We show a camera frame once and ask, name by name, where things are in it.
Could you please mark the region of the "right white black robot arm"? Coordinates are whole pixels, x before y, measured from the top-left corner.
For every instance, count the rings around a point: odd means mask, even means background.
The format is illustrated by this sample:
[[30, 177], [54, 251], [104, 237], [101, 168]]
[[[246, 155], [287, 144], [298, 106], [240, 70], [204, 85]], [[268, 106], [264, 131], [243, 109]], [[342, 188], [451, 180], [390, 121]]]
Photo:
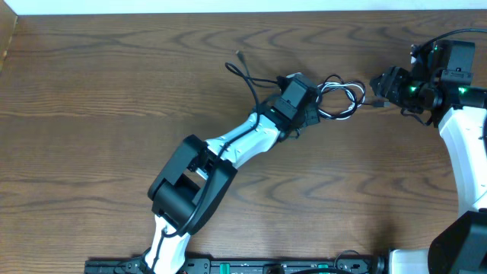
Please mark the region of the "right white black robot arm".
[[402, 116], [430, 117], [447, 147], [458, 217], [422, 250], [393, 250], [390, 273], [486, 271], [486, 90], [472, 85], [476, 46], [434, 38], [411, 49], [410, 70], [392, 66], [370, 81], [376, 97]]

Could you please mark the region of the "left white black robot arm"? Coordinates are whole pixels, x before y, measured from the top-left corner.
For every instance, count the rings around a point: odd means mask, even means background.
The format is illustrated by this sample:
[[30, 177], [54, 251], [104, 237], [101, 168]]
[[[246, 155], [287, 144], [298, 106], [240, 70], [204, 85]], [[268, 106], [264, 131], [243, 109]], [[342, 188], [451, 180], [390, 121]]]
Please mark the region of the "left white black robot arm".
[[302, 127], [317, 124], [319, 89], [301, 73], [278, 79], [272, 106], [256, 105], [247, 120], [217, 138], [186, 137], [148, 189], [156, 222], [144, 273], [176, 273], [186, 247], [214, 215], [239, 167]]

